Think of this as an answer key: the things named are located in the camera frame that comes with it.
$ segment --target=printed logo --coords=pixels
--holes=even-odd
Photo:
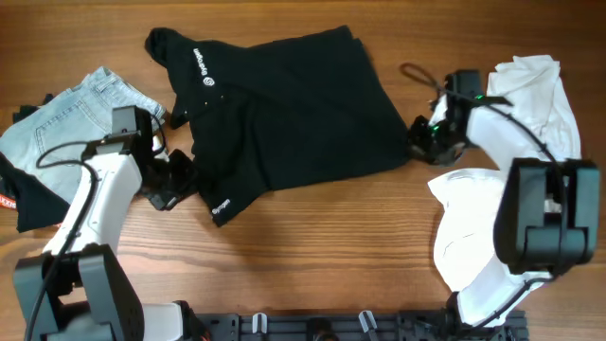
[[[206,85],[206,86],[213,86],[215,85],[215,80],[211,79],[210,77],[205,77],[202,82]]]
[[[194,48],[193,54],[194,54],[194,56],[196,56],[196,61],[198,62],[198,66],[200,67],[200,73],[202,74],[202,77],[203,77],[202,82],[206,86],[215,85],[215,80],[211,79],[210,77],[207,77],[208,69],[206,68],[204,57],[202,57],[202,53],[200,53],[200,50],[198,48]]]
[[[222,210],[224,210],[224,209],[227,207],[227,205],[229,205],[229,203],[231,203],[231,202],[229,201],[229,199],[225,200],[225,201],[224,201],[222,204],[220,204],[218,207],[213,208],[213,210],[212,210],[212,214],[214,214],[214,215],[219,214],[219,213],[220,213]]]

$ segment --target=black t-shirt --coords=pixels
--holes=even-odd
[[[0,153],[0,194],[14,199],[19,232],[62,223],[69,204],[38,179],[12,166]]]
[[[155,28],[146,41],[186,120],[199,191],[221,226],[263,192],[387,171],[406,126],[347,27],[253,47]]]

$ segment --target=light blue jeans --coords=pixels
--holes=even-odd
[[[12,125],[0,137],[0,153],[12,165],[71,203],[80,182],[80,166],[36,168],[36,160],[48,149],[71,141],[101,139],[112,131],[112,109],[136,105],[162,122],[166,109],[147,98],[106,67],[87,75],[82,83],[67,89],[34,114]],[[84,145],[59,149],[43,164],[80,159]]]

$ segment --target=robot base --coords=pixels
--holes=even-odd
[[[330,322],[340,341],[371,340],[363,332],[358,315],[268,316],[267,333],[253,333],[253,317],[237,314],[197,314],[210,330],[213,341],[311,341],[308,322],[322,318]],[[511,312],[502,328],[485,329],[476,334],[456,338],[439,336],[433,326],[439,325],[442,311],[407,311],[399,314],[375,315],[379,341],[527,341],[526,315]]]

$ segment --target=wooden table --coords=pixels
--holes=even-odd
[[[429,115],[426,101],[434,93],[399,74],[404,61],[442,77],[457,68],[479,68],[486,75],[512,56],[552,55],[561,61],[584,155],[606,167],[604,3],[44,2],[23,6],[21,0],[8,0],[0,7],[3,128],[18,105],[75,86],[100,65],[171,109],[175,96],[166,70],[143,49],[152,27],[254,45],[347,24],[365,43],[385,91],[408,124],[417,115]],[[188,127],[169,132],[173,149],[189,152],[191,143]],[[493,167],[480,151],[466,154],[457,166]],[[201,313],[439,308],[450,293],[432,257],[442,207],[426,184],[450,170],[410,162],[363,178],[267,193],[222,229],[209,221],[197,196],[171,212],[136,200],[118,258],[141,301],[184,299]],[[0,340],[23,337],[25,322],[11,281],[16,261],[39,253],[54,232],[18,234],[16,219],[15,212],[0,210]],[[606,338],[604,283],[602,228],[590,264],[533,293],[522,305],[532,340]]]

